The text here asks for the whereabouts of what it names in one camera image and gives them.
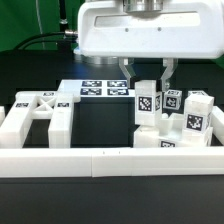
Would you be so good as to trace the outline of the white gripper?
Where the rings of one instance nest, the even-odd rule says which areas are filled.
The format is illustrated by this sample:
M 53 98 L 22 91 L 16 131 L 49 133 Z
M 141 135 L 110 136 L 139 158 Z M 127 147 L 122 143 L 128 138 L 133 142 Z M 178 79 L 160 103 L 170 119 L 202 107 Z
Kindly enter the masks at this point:
M 154 11 L 127 12 L 123 0 L 84 3 L 78 43 L 85 56 L 114 56 L 133 89 L 133 58 L 164 58 L 161 89 L 178 66 L 175 58 L 215 59 L 224 54 L 224 0 L 162 0 Z

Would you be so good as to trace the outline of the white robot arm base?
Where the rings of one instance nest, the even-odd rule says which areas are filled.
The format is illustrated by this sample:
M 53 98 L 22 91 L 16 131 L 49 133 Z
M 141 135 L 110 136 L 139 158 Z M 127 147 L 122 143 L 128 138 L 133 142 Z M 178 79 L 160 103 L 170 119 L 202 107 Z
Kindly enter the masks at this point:
M 127 28 L 79 30 L 77 52 L 89 60 L 116 58 L 120 65 L 126 66 L 133 63 L 130 42 Z

